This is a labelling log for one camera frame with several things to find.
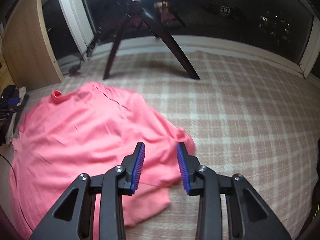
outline black cable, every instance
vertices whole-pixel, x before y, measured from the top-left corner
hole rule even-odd
[[[4,157],[2,154],[0,154],[0,156],[1,156],[2,158],[4,158],[4,159],[7,161],[7,163],[9,163],[9,165],[10,165],[10,167],[11,167],[11,169],[12,169],[13,175],[14,175],[14,180],[16,181],[16,187],[18,188],[18,186],[17,186],[17,177],[16,177],[16,173],[14,172],[14,169],[13,169],[13,167],[12,167],[11,163],[10,163],[10,162],[8,161],[8,159],[7,159],[6,157]],[[23,216],[23,218],[24,218],[25,222],[27,223],[27,225],[28,225],[28,227],[30,228],[30,230],[33,232],[33,230],[31,229],[31,226],[29,225],[28,221],[26,220],[26,217],[24,216],[24,213],[23,213],[23,211],[22,211],[22,208],[21,208],[21,205],[20,205],[19,200],[18,200],[18,203],[19,203],[19,207],[20,207],[20,210],[21,210],[21,214],[22,214],[22,216]]]

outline pink shirt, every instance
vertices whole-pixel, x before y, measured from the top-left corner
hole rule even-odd
[[[169,204],[169,186],[180,180],[178,142],[190,154],[195,145],[183,128],[176,128],[133,91],[90,82],[75,92],[52,91],[24,117],[14,139],[10,174],[16,228],[24,239],[69,184],[81,173],[104,174],[132,154],[138,141],[146,156],[138,190],[123,197],[124,223],[134,226]],[[100,196],[94,215],[98,239]]]

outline tripod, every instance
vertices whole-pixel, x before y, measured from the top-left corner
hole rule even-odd
[[[115,41],[113,43],[108,62],[105,68],[103,79],[107,79],[109,77],[109,72],[113,63],[113,60],[116,56],[116,52],[119,48],[123,33],[130,21],[135,15],[139,15],[141,20],[147,25],[149,30],[156,38],[161,38],[161,40],[167,45],[167,47],[171,50],[171,52],[175,55],[177,60],[181,63],[183,68],[186,70],[190,78],[200,79],[197,72],[191,65],[190,61],[183,53],[180,46],[171,36],[171,34],[163,27],[161,22],[151,14],[147,9],[142,8],[139,2],[135,2],[132,0],[126,0],[126,15],[121,19],[116,35]]]

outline checkered bedspread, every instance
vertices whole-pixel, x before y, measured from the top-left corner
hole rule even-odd
[[[28,108],[52,89],[88,81],[134,90],[196,143],[202,164],[243,174],[296,237],[310,209],[320,137],[320,90],[266,63],[197,51],[187,57],[201,80],[187,78],[171,53],[119,56],[102,81],[106,59],[85,63],[64,82],[30,92]],[[198,197],[171,189],[170,208],[135,228],[128,239],[194,239]],[[223,234],[228,239],[225,201]]]

